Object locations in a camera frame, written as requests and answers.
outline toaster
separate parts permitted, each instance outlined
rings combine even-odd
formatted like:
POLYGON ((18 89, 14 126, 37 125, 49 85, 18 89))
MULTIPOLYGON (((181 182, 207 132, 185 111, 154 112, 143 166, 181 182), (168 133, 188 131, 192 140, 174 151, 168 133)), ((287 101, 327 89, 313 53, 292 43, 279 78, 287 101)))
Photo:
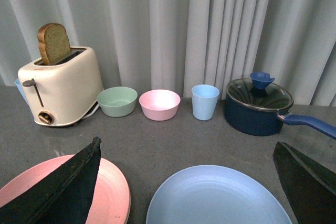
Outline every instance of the toaster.
POLYGON ((90 47, 72 47, 55 65, 41 58, 18 71, 27 103, 37 124, 76 124, 97 102, 103 91, 99 66, 90 47))

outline blue lid knob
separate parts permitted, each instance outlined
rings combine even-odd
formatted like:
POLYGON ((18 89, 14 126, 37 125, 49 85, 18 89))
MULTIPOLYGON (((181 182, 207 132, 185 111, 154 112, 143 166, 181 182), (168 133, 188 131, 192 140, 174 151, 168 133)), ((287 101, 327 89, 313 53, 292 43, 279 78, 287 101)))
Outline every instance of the blue lid knob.
POLYGON ((253 85, 257 89, 265 89, 270 85, 275 78, 271 78, 269 73, 253 72, 250 74, 253 85))

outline cup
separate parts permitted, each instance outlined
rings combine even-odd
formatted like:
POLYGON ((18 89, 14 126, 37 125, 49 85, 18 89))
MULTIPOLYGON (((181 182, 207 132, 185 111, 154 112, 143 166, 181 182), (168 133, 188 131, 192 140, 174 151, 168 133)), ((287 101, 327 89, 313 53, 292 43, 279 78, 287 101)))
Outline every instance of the cup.
POLYGON ((201 84, 194 86, 191 92, 194 117, 199 120, 211 119, 216 108, 219 90, 214 86, 201 84))
POLYGON ((21 83, 20 83, 19 79, 16 79, 14 83, 15 83, 17 89, 20 91, 20 94, 21 94, 22 97, 25 99, 26 103, 28 104, 28 102, 27 102, 27 98, 26 98, 26 96, 25 96, 25 94, 24 94, 24 92, 23 92, 23 90, 22 90, 22 86, 21 86, 21 83))

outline bread slice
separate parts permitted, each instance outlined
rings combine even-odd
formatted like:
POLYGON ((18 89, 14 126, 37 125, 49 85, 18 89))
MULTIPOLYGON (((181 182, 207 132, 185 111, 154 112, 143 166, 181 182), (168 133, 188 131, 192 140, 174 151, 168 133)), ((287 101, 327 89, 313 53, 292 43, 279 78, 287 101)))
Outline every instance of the bread slice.
POLYGON ((38 49, 44 65, 52 65, 71 52, 65 27, 58 23, 45 24, 38 30, 38 49))

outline gray countertop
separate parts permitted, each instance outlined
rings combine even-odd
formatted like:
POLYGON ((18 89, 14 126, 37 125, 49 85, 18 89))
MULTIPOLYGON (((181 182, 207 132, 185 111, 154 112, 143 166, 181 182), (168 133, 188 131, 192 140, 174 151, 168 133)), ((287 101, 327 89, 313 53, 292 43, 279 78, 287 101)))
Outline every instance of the gray countertop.
MULTIPOLYGON (((110 118, 99 109, 77 126, 63 128, 36 124, 16 87, 0 86, 0 103, 0 188, 34 165, 77 153, 98 136, 102 157, 117 165, 128 181, 128 223, 145 223, 149 203, 168 177, 205 164, 230 167, 252 177, 297 223, 272 160, 278 141, 336 172, 335 140, 306 126, 284 125, 280 133, 266 137, 246 135, 225 121, 224 101, 218 102, 209 121, 194 118, 191 99, 182 99, 176 116, 164 122, 147 119, 137 104, 122 118, 110 118)), ((336 124, 336 108, 294 105, 290 111, 336 124)))

